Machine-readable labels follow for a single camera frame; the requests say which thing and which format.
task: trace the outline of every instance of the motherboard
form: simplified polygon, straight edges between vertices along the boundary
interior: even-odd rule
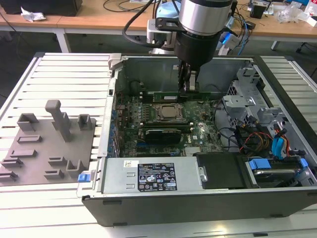
[[[144,103],[117,98],[120,157],[193,156],[223,151],[212,121],[216,101]]]

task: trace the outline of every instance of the sticker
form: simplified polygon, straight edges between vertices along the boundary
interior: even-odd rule
[[[174,163],[138,164],[138,190],[140,192],[177,190]]]
[[[128,167],[128,168],[131,168],[131,167],[137,167],[139,164],[139,161],[138,160],[125,160],[123,162],[123,166],[124,167]]]

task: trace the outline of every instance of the floor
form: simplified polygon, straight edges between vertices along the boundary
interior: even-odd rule
[[[11,32],[13,40],[0,39],[0,107],[23,74],[35,52],[60,52],[58,42],[51,33],[27,32],[20,35]],[[68,34],[74,53],[143,53],[149,49],[127,42],[122,36]],[[272,51],[269,41],[250,41],[242,55],[292,56],[310,75],[317,66],[317,45],[303,47],[301,53],[295,50],[301,43],[283,42]],[[317,73],[313,76],[317,82]]]

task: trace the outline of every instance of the blue cable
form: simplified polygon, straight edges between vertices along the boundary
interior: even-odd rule
[[[238,53],[238,55],[240,55],[241,54],[241,52],[243,51],[243,49],[244,49],[244,46],[245,46],[245,43],[246,43],[246,39],[248,38],[248,36],[247,36],[247,33],[248,33],[248,28],[247,28],[247,23],[246,23],[246,21],[245,20],[243,20],[243,19],[241,19],[242,21],[243,21],[243,23],[244,23],[244,27],[245,27],[245,29],[246,29],[246,38],[243,40],[243,43],[242,43],[242,46],[241,46],[241,49],[240,49],[240,51],[239,51],[239,53]]]

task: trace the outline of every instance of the crumpled paper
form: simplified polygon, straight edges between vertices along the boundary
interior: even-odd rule
[[[29,12],[27,10],[24,10],[21,7],[22,13],[21,16],[23,16],[23,18],[27,21],[33,22],[33,21],[41,21],[41,20],[45,20],[46,17],[44,17],[44,14],[41,12]]]

